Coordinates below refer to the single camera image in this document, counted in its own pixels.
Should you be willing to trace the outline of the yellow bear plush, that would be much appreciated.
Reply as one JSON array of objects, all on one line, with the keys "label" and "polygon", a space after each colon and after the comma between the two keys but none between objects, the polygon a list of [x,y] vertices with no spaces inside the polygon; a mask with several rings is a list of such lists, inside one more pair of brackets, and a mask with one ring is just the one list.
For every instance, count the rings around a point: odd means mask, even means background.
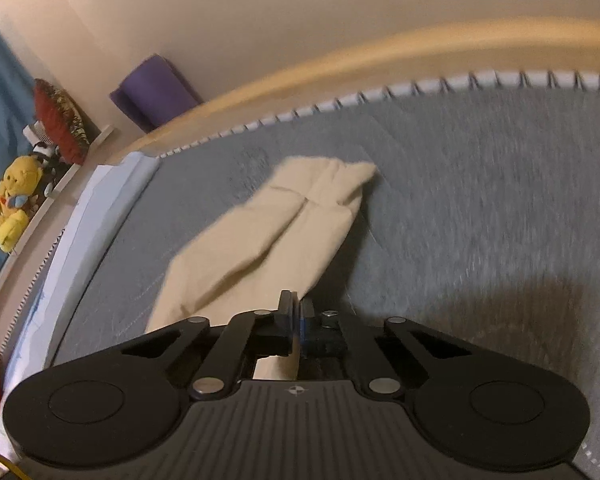
[{"label": "yellow bear plush", "polygon": [[31,155],[17,157],[0,181],[0,249],[11,252],[30,222],[30,198],[43,177],[43,168]]}]

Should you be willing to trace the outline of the grey quilted mattress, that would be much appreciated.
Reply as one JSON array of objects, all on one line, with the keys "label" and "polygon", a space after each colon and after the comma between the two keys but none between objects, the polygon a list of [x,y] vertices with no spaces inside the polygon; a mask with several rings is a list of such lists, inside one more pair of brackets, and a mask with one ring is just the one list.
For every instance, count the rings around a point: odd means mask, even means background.
[{"label": "grey quilted mattress", "polygon": [[[176,254],[287,157],[371,162],[290,356],[219,400],[221,333],[146,326]],[[394,96],[155,157],[52,365],[0,405],[12,479],[600,479],[600,91]],[[401,400],[299,378],[299,304],[358,316]]]}]

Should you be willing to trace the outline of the beige and mustard hooded jacket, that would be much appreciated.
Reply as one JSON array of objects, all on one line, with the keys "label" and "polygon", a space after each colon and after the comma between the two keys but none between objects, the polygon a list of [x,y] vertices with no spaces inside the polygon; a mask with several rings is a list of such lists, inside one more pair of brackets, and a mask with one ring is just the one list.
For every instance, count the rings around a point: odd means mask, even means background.
[{"label": "beige and mustard hooded jacket", "polygon": [[306,296],[347,238],[375,172],[371,162],[285,158],[171,260],[147,330],[193,315],[225,325],[242,312],[274,310],[284,290]]}]

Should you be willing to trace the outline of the light blue folded sheet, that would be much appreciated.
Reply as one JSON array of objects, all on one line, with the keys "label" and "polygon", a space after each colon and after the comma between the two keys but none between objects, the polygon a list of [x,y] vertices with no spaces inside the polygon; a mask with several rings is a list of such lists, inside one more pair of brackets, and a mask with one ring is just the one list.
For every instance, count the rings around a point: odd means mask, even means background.
[{"label": "light blue folded sheet", "polygon": [[52,365],[100,260],[159,164],[158,158],[134,152],[116,166],[94,170],[20,330],[6,366],[5,394]]}]

